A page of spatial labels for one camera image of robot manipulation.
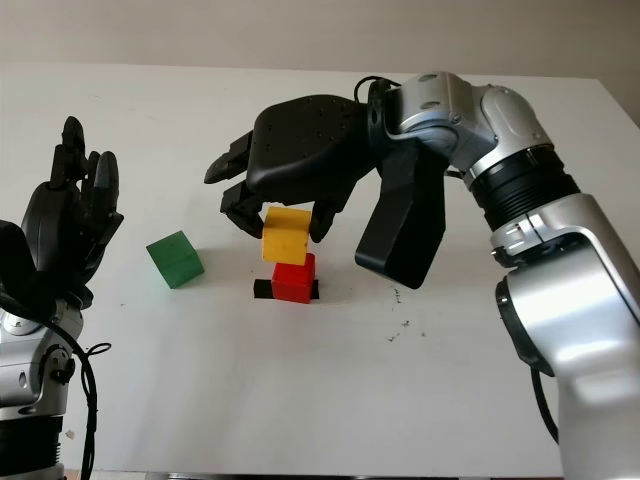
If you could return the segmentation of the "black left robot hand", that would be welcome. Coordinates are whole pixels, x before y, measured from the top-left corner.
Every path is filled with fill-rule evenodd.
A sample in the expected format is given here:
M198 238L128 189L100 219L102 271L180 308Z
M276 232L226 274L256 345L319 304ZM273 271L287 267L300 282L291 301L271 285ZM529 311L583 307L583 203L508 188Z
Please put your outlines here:
M36 269L52 282L55 298L82 310L92 305L87 284L124 220L118 196L116 156L87 153L82 124L68 117L50 178L33 192L22 221Z

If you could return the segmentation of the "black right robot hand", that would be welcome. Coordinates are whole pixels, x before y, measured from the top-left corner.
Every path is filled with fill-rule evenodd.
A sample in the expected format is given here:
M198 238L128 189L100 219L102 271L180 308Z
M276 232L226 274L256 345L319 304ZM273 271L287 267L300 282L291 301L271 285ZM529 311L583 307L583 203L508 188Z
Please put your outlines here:
M367 107L335 95L272 105L207 169L206 184L243 180L225 190L220 212L254 238L263 236L265 203L313 204L309 235L321 242L357 182L375 168Z

